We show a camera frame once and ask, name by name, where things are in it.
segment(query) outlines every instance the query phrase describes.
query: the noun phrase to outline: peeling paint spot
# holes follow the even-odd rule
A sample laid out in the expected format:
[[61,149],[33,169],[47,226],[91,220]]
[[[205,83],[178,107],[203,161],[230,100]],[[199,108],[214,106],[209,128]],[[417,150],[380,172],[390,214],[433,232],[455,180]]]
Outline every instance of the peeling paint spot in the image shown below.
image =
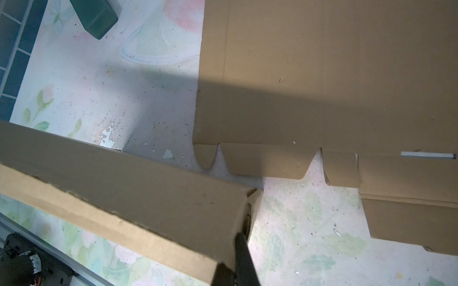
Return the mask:
[[165,149],[164,154],[162,155],[162,158],[164,159],[171,159],[173,158],[172,151],[170,149]]

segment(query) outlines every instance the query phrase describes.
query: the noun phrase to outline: cardboard box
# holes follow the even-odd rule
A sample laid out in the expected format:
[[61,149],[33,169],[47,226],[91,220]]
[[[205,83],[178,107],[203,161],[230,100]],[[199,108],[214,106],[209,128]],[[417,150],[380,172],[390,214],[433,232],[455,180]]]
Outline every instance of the cardboard box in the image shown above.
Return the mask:
[[197,160],[220,144],[232,173],[299,179],[321,148],[373,237],[458,254],[456,160],[401,157],[457,153],[457,26],[446,0],[207,1]]
[[210,283],[262,190],[0,121],[0,192]]

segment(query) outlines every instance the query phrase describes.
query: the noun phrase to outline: cardboard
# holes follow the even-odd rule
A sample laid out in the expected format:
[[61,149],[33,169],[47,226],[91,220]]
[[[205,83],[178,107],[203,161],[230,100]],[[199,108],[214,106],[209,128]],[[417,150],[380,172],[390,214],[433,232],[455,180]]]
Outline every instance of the cardboard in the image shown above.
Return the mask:
[[458,153],[457,26],[446,0],[206,1],[197,160],[299,179],[321,148],[373,237],[458,254],[456,160],[401,157]]
[[219,262],[234,270],[262,190],[4,121],[0,134],[0,192],[206,283]]

